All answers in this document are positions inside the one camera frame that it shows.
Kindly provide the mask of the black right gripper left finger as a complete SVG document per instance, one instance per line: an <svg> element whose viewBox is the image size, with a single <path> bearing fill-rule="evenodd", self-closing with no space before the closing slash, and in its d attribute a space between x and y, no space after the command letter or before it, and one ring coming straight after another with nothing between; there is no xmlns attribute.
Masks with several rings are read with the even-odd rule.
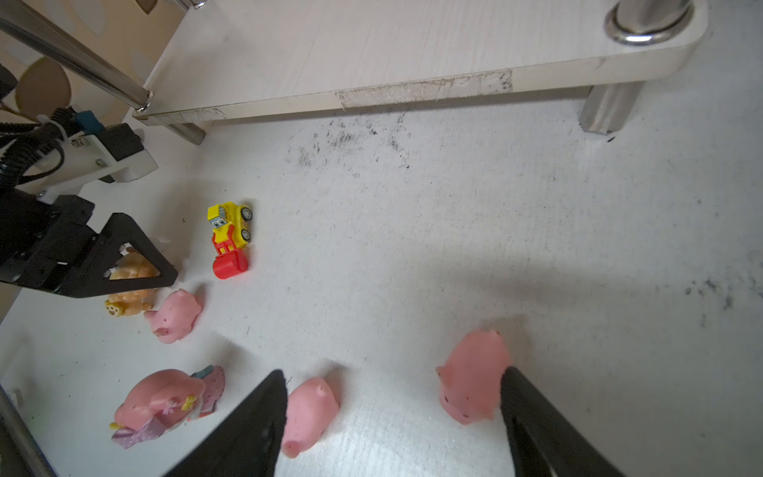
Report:
<svg viewBox="0 0 763 477"><path fill-rule="evenodd" d="M272 371L168 476L272 476L284 436L287 389Z"/></svg>

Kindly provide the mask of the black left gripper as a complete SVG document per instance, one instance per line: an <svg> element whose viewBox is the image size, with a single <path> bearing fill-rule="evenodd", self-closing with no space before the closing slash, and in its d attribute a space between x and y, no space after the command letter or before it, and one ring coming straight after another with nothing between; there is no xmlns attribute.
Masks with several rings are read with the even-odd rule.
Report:
<svg viewBox="0 0 763 477"><path fill-rule="evenodd" d="M1 281L22 288L90 298L173 285L178 270L159 252L137 222L112 214L95 236L87 222L95 205L77 195L52 204L12 190L1 194ZM111 272L132 246L157 276L119 278Z"/></svg>

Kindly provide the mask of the yellow red toy car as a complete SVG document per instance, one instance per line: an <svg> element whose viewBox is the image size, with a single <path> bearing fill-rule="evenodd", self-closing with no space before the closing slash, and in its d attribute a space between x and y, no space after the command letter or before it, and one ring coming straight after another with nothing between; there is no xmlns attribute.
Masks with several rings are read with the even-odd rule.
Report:
<svg viewBox="0 0 763 477"><path fill-rule="evenodd" d="M213 228L212 243L216 250L213 272L218 279L229 279L246 271L246 247L252 241L250 222L254 212L248 206L226 202L208 208L207 220Z"/></svg>

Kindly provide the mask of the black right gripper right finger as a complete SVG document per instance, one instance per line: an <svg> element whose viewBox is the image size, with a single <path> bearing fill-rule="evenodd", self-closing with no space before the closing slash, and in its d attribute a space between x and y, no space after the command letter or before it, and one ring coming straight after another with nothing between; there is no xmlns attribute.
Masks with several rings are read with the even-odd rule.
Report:
<svg viewBox="0 0 763 477"><path fill-rule="evenodd" d="M517 476L620 476L515 367L501 380L502 417Z"/></svg>

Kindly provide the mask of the large pink pig toy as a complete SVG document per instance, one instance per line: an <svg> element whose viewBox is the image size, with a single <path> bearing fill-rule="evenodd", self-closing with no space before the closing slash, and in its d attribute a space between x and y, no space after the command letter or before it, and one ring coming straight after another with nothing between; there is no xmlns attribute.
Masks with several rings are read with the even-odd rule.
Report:
<svg viewBox="0 0 763 477"><path fill-rule="evenodd" d="M226 374L220 366L191 375L174 369L153 373L136 384L116 410L111 441L129 449L207 417L225 389Z"/></svg>

